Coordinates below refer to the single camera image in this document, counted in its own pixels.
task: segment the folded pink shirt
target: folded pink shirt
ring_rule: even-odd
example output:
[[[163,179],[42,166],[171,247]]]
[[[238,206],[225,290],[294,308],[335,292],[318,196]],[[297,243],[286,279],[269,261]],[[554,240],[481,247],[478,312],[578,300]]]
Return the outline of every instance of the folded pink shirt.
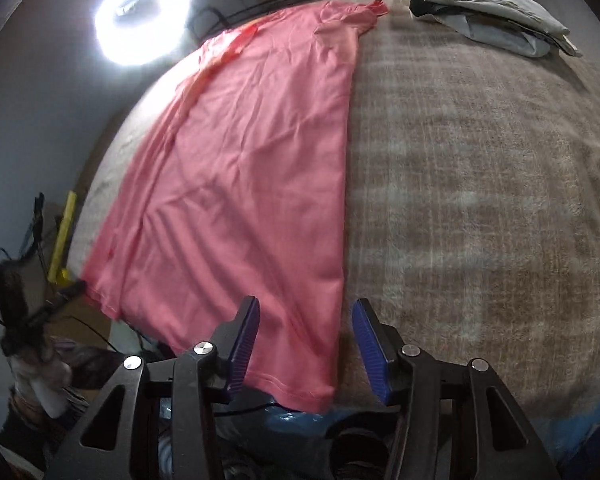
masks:
[[[329,406],[351,77],[358,36],[386,12],[381,1],[293,7],[192,54],[85,264],[105,314],[180,353],[254,295],[246,384],[292,409]]]

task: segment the blue gripper pad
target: blue gripper pad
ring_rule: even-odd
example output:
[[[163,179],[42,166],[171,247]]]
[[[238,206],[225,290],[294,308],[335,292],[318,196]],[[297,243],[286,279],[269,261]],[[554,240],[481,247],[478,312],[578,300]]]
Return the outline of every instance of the blue gripper pad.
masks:
[[[242,382],[247,373],[251,351],[260,325],[260,302],[253,296],[250,296],[248,301],[250,304],[247,313],[242,320],[238,337],[228,359],[226,392],[230,399],[242,389]]]
[[[371,320],[362,301],[366,300],[357,300],[351,308],[353,333],[356,336],[358,348],[360,348],[360,354],[365,364],[366,376],[369,378],[371,389],[383,404],[388,404],[391,396],[389,388],[389,361],[384,352],[382,352],[382,347],[374,333]]]

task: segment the brown blanket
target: brown blanket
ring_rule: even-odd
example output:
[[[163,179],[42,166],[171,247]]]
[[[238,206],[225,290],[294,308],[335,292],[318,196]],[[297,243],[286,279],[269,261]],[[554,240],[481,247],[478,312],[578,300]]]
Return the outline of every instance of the brown blanket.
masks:
[[[373,404],[349,307],[483,357],[530,416],[600,400],[600,74],[414,20],[361,38],[347,153],[341,404]]]

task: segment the clothes pile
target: clothes pile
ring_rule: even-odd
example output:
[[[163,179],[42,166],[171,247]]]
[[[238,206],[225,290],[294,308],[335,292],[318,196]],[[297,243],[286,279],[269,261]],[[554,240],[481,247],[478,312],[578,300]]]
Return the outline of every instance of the clothes pile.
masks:
[[[582,56],[569,29],[533,0],[402,0],[414,16],[435,20],[480,43],[527,57],[542,57],[552,45]]]

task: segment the yellow tube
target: yellow tube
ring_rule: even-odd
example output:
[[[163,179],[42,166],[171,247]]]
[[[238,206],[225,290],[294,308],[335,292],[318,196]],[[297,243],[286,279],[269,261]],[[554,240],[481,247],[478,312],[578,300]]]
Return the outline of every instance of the yellow tube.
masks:
[[[74,221],[75,202],[77,195],[70,191],[66,197],[66,204],[64,205],[64,213],[62,214],[62,221],[60,222],[60,229],[58,230],[58,236],[56,237],[56,244],[54,246],[54,254],[51,257],[51,265],[49,265],[49,275],[47,277],[49,283],[58,282],[58,272],[60,265],[62,264],[62,256],[64,255],[64,246],[66,239],[69,236],[69,228]]]

